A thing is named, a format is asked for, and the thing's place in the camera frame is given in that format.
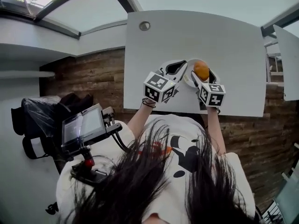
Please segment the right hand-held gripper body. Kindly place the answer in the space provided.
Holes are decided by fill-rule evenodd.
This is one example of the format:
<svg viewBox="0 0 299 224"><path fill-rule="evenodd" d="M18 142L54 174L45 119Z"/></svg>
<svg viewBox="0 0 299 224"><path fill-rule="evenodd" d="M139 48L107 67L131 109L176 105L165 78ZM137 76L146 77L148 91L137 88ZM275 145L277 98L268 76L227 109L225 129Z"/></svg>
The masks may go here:
<svg viewBox="0 0 299 224"><path fill-rule="evenodd" d="M225 87L221 84L203 83L198 85L198 100L201 111L208 107L219 108L223 104L226 95Z"/></svg>

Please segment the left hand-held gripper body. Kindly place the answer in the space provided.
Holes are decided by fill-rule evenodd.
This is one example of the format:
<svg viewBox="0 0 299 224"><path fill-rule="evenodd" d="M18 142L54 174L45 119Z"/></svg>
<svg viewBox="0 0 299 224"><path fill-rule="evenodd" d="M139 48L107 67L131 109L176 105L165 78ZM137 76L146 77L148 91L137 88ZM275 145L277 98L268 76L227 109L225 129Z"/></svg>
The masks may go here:
<svg viewBox="0 0 299 224"><path fill-rule="evenodd" d="M155 103L167 104L178 93L179 82L180 71L174 74L160 68L150 72L143 82L144 96Z"/></svg>

